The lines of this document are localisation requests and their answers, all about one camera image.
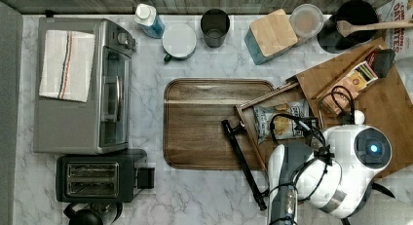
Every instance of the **white marble surface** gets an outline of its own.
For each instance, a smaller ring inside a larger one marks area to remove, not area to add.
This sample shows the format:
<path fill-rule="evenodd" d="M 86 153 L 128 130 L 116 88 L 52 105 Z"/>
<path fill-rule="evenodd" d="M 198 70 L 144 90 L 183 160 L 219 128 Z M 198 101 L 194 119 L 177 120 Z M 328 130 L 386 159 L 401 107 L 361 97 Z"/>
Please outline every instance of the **white marble surface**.
<path fill-rule="evenodd" d="M 186 22 L 198 37 L 196 51 L 190 58 L 164 64 L 161 40 L 144 35 L 133 22 L 133 16 L 102 17 L 118 22 L 136 39 L 137 51 L 132 57 L 131 72 L 130 143 L 132 148 L 145 149 L 148 161 L 156 166 L 156 188 L 125 204 L 124 213 L 116 224 L 265 224 L 266 213 L 259 211 L 240 170 L 178 170 L 165 162 L 162 149 L 164 89 L 168 82 L 182 77 L 259 78 L 277 87 L 286 78 L 336 55 L 326 53 L 317 40 L 312 39 L 256 66 L 244 36 L 257 16 L 230 16 L 230 31 L 224 45 L 218 49 L 206 46 L 199 27 L 200 16 L 162 16 L 166 27 Z M 62 213 L 66 204 L 56 201 L 55 173 L 59 156 L 35 154 L 32 150 L 38 18 L 24 17 L 14 206 L 16 225 L 68 222 Z M 340 224 L 308 206 L 300 209 L 301 217 L 307 215 L 299 224 Z"/>

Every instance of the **black cup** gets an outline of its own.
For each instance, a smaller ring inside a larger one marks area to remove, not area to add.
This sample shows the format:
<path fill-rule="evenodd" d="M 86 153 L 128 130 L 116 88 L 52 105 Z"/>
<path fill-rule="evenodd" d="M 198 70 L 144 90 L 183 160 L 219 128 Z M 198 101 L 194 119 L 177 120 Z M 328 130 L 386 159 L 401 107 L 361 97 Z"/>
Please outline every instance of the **black cup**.
<path fill-rule="evenodd" d="M 358 31 L 343 37 L 337 29 L 337 21 L 346 20 L 354 25 L 365 25 L 377 23 L 377 17 L 374 8 L 362 0 L 351 0 L 344 3 L 328 20 L 324 22 L 322 30 L 317 35 L 319 45 L 329 53 L 340 53 L 356 44 L 370 40 L 376 30 Z"/>
<path fill-rule="evenodd" d="M 204 40 L 211 48 L 220 47 L 224 43 L 229 29 L 230 19 L 222 10 L 208 10 L 201 18 L 201 30 L 204 33 Z"/>

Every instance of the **clear cup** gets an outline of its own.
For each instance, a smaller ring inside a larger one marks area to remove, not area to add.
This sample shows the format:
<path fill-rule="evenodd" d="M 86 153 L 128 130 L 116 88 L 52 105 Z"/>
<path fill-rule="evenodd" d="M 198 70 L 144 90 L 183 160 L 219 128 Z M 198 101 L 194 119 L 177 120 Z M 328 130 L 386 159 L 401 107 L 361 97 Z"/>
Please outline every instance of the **clear cup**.
<path fill-rule="evenodd" d="M 322 29 L 323 16 L 318 7 L 302 4 L 292 12 L 289 22 L 298 37 L 297 45 L 316 36 Z"/>

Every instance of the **black handle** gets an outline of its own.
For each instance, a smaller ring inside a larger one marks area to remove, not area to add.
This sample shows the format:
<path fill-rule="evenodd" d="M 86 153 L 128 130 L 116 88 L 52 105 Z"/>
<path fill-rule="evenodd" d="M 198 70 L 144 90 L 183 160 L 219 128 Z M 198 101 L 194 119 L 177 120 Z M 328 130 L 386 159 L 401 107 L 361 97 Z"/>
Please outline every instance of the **black handle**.
<path fill-rule="evenodd" d="M 228 120 L 223 120 L 221 122 L 222 126 L 224 127 L 225 135 L 230 140 L 231 146 L 234 149 L 235 155 L 237 156 L 238 160 L 240 161 L 241 168 L 244 171 L 246 180 L 248 181 L 249 187 L 252 190 L 252 194 L 254 196 L 255 201 L 258 203 L 258 206 L 261 210 L 267 209 L 267 206 L 264 202 L 264 195 L 266 192 L 261 193 L 255 183 L 254 177 L 252 176 L 251 170 L 249 169 L 248 164 L 246 163 L 243 151 L 238 144 L 237 139 L 235 138 L 235 134 L 238 131 L 241 131 L 243 128 L 241 126 L 237 126 L 236 128 L 232 129 Z"/>
<path fill-rule="evenodd" d="M 66 215 L 69 219 L 72 219 L 74 216 L 76 216 L 76 211 L 73 209 L 73 207 L 75 207 L 76 205 L 77 205 L 77 204 L 72 203 L 72 204 L 68 205 L 68 206 L 64 209 L 63 213 L 64 213 L 64 215 Z"/>
<path fill-rule="evenodd" d="M 167 55 L 164 57 L 164 62 L 169 62 L 171 59 L 172 59 L 172 56 L 171 56 L 170 54 L 167 54 Z"/>

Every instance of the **dark glass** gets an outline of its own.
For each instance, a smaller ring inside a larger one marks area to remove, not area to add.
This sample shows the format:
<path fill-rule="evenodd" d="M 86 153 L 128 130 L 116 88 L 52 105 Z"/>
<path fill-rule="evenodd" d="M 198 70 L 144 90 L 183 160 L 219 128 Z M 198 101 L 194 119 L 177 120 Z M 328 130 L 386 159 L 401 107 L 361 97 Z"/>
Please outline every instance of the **dark glass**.
<path fill-rule="evenodd" d="M 211 48 L 220 47 L 224 43 L 229 29 L 230 19 L 222 10 L 208 10 L 201 18 L 201 30 L 204 33 L 204 40 Z"/>

